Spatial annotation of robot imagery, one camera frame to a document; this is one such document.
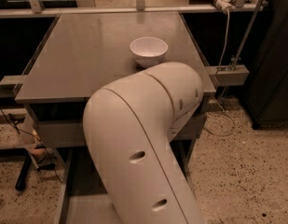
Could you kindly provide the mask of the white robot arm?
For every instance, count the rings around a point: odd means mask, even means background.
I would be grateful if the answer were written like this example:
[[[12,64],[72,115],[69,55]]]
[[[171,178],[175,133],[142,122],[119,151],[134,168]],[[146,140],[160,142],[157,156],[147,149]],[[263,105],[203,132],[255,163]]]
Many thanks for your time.
[[[86,144],[123,224],[206,224],[170,147],[202,98],[199,74],[174,62],[118,79],[89,98]]]

